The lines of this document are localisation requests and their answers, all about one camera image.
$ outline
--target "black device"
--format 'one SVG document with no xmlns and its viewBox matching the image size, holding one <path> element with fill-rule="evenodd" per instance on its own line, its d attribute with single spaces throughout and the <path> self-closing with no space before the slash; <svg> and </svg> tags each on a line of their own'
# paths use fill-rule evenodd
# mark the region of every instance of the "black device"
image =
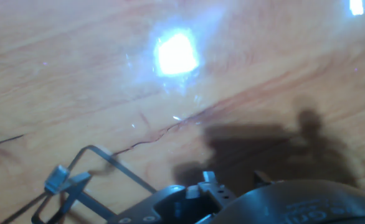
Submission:
<svg viewBox="0 0 365 224">
<path fill-rule="evenodd" d="M 152 195 L 117 215 L 85 193 L 92 178 L 89 172 L 69 177 L 86 150 L 91 150 L 121 170 Z M 203 172 L 204 181 L 184 187 L 172 185 L 157 191 L 96 146 L 80 150 L 72 163 L 57 166 L 45 182 L 44 193 L 11 215 L 10 223 L 33 205 L 44 201 L 32 217 L 33 224 L 56 224 L 78 200 L 100 215 L 104 223 L 118 224 L 365 224 L 365 191 L 326 180 L 272 181 L 263 172 L 254 172 L 255 189 L 236 197 L 217 183 L 213 172 Z M 55 194 L 69 196 L 50 220 L 40 212 Z"/>
</svg>

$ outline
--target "black plastic part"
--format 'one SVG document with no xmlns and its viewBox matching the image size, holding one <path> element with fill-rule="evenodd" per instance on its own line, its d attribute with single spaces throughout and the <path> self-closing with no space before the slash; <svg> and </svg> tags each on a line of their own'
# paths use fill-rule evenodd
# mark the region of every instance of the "black plastic part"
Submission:
<svg viewBox="0 0 365 224">
<path fill-rule="evenodd" d="M 162 189 L 150 197 L 144 199 L 142 202 L 134 205 L 128 210 L 122 212 L 117 217 L 113 217 L 108 223 L 119 223 L 122 219 L 131 220 L 130 224 L 139 224 L 144 222 L 145 217 L 152 217 L 153 220 L 145 221 L 145 223 L 161 223 L 162 218 L 155 207 L 160 202 L 174 201 L 185 197 L 185 187 L 172 185 Z"/>
<path fill-rule="evenodd" d="M 325 180 L 293 180 L 255 189 L 211 224 L 365 223 L 365 191 Z"/>
</svg>

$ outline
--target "wood grain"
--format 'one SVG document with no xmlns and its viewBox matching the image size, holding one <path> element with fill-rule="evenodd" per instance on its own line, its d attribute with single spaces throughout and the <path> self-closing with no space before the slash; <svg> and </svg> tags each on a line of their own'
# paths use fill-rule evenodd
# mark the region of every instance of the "wood grain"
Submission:
<svg viewBox="0 0 365 224">
<path fill-rule="evenodd" d="M 154 71 L 173 29 L 196 39 L 195 76 Z M 238 195 L 254 169 L 365 189 L 365 1 L 0 0 L 0 142 L 0 221 L 89 144 L 157 189 L 208 169 Z M 87 189 L 116 213 L 149 195 L 117 170 Z M 64 221 L 86 222 L 79 204 Z"/>
</svg>

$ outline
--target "dark line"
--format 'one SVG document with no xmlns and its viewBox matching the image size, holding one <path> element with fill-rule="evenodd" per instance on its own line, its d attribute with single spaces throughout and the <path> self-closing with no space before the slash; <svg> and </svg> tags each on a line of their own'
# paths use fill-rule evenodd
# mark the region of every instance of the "dark line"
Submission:
<svg viewBox="0 0 365 224">
<path fill-rule="evenodd" d="M 16 136 L 16 137 L 13 137 L 13 138 L 10 138 L 10 139 L 5 139 L 5 140 L 2 140 L 0 141 L 0 144 L 4 143 L 4 142 L 8 142 L 8 141 L 12 141 L 12 140 L 15 140 L 15 139 L 19 139 L 20 137 L 23 137 L 23 135 L 20 135 L 20 136 Z"/>
</svg>

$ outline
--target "metal wire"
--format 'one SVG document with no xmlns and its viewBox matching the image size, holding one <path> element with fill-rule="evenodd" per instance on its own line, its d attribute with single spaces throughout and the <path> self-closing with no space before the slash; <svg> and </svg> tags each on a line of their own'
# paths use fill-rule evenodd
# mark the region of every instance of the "metal wire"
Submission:
<svg viewBox="0 0 365 224">
<path fill-rule="evenodd" d="M 19 217 L 20 215 L 22 215 L 24 212 L 26 212 L 28 209 L 30 209 L 31 207 L 33 207 L 35 204 L 37 204 L 38 202 L 40 202 L 44 197 L 48 196 L 47 192 L 44 192 L 42 194 L 40 194 L 38 197 L 36 197 L 35 199 L 33 199 L 31 202 L 29 202 L 27 205 L 23 206 L 21 209 L 19 209 L 16 213 L 12 214 L 10 217 L 8 217 L 7 219 L 5 219 L 4 221 L 2 221 L 0 224 L 8 224 L 12 221 L 14 221 L 17 217 Z"/>
</svg>

